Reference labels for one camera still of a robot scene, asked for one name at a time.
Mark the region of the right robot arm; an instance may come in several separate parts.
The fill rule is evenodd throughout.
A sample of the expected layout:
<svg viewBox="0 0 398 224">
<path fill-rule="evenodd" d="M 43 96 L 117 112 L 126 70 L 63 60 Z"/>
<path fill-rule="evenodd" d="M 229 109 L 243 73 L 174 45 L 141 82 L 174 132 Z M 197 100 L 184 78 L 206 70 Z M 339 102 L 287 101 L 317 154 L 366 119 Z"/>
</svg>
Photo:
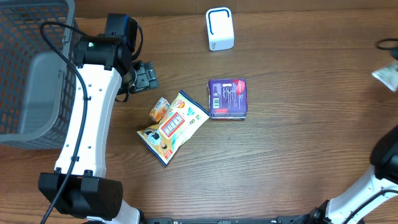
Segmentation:
<svg viewBox="0 0 398 224">
<path fill-rule="evenodd" d="M 306 223 L 359 223 L 382 203 L 397 196 L 397 127 L 377 142 L 370 164 L 348 190 L 311 211 Z"/>
</svg>

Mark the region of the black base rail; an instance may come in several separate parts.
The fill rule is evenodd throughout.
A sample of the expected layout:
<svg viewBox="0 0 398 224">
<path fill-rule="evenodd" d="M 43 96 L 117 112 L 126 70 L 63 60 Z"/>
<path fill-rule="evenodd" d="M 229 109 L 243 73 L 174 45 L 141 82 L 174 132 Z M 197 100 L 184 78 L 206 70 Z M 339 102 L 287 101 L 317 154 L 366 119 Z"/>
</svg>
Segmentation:
<svg viewBox="0 0 398 224">
<path fill-rule="evenodd" d="M 279 216 L 276 218 L 264 219 L 228 219 L 228 218 L 215 218 L 215 219 L 173 219 L 170 217 L 146 218 L 143 222 L 145 224 L 291 224 L 299 216 Z"/>
</svg>

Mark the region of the white barcode scanner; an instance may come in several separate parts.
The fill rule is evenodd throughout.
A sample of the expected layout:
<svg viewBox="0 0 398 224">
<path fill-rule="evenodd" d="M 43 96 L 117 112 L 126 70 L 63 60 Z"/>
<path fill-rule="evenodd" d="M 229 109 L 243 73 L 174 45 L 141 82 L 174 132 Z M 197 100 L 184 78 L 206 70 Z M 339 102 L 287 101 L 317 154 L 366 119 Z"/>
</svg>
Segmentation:
<svg viewBox="0 0 398 224">
<path fill-rule="evenodd" d="M 234 47 L 234 28 L 231 10 L 227 7 L 211 8 L 206 12 L 208 43 L 211 51 Z"/>
</svg>

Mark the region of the grey plastic mesh basket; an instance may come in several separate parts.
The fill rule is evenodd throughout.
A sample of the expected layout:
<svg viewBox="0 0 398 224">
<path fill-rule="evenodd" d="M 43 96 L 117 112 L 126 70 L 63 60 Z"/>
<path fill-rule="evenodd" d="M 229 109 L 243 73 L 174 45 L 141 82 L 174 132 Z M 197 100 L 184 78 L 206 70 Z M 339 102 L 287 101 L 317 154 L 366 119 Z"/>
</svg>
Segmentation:
<svg viewBox="0 0 398 224">
<path fill-rule="evenodd" d="M 59 149 L 65 142 L 76 76 L 42 38 L 45 21 L 76 26 L 74 1 L 1 1 L 2 145 Z"/>
</svg>

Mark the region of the white orange snack bag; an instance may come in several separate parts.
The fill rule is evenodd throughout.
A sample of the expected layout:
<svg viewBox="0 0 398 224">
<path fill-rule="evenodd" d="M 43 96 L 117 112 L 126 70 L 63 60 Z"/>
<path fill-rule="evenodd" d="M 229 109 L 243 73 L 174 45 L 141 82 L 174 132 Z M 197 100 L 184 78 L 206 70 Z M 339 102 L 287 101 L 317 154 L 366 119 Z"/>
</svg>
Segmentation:
<svg viewBox="0 0 398 224">
<path fill-rule="evenodd" d="M 159 123 L 137 132 L 146 147 L 167 166 L 193 134 L 210 118 L 204 107 L 179 91 Z"/>
</svg>

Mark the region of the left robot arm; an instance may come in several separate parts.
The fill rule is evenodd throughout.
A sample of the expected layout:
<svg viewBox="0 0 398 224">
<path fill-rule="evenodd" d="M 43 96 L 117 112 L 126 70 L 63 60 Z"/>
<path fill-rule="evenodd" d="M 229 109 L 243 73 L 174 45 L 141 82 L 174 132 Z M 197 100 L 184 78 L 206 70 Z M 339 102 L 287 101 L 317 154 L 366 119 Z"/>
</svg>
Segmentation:
<svg viewBox="0 0 398 224">
<path fill-rule="evenodd" d="M 82 34 L 67 67 L 77 83 L 71 120 L 53 172 L 39 177 L 49 210 L 88 223 L 144 223 L 142 211 L 123 199 L 123 185 L 106 178 L 106 141 L 119 95 L 157 88 L 151 62 L 139 59 L 141 26 L 126 14 L 110 14 L 102 34 Z"/>
</svg>

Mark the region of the red purple snack packet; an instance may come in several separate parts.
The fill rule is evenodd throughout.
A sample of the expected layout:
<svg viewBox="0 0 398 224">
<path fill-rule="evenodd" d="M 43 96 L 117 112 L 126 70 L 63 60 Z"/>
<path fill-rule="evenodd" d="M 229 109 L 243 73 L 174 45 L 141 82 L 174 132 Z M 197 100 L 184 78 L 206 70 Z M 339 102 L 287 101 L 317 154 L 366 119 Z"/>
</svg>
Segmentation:
<svg viewBox="0 0 398 224">
<path fill-rule="evenodd" d="M 246 119 L 248 88 L 245 79 L 211 79 L 208 91 L 211 119 Z"/>
</svg>

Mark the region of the small orange candy pack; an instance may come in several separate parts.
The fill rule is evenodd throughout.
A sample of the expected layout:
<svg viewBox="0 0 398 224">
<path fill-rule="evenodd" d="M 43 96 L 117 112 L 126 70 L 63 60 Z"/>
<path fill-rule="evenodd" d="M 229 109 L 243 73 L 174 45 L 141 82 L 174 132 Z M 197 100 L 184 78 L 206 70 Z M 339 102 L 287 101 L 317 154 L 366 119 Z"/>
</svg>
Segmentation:
<svg viewBox="0 0 398 224">
<path fill-rule="evenodd" d="M 169 106 L 169 102 L 165 98 L 161 97 L 159 101 L 155 104 L 155 106 L 151 109 L 149 113 L 150 118 L 156 123 L 159 123 L 166 111 L 168 110 Z"/>
</svg>

